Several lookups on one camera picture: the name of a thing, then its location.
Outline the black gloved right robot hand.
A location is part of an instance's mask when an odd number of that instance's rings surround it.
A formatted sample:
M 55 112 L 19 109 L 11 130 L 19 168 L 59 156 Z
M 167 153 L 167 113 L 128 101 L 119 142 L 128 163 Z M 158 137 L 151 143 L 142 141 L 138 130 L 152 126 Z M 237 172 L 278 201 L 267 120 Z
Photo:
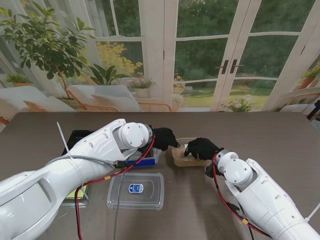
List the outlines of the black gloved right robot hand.
M 198 137 L 187 144 L 184 151 L 184 156 L 192 155 L 198 160 L 213 160 L 214 156 L 224 150 L 223 147 L 218 147 L 209 139 Z

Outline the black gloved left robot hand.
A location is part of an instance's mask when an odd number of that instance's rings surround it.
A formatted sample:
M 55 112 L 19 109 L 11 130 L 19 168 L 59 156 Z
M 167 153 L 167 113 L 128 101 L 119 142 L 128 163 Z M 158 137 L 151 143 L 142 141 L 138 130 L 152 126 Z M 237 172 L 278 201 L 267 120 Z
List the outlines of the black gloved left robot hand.
M 169 147 L 180 147 L 180 143 L 176 140 L 176 137 L 170 128 L 153 128 L 152 132 L 155 136 L 153 144 L 154 148 L 161 151 L 166 151 Z

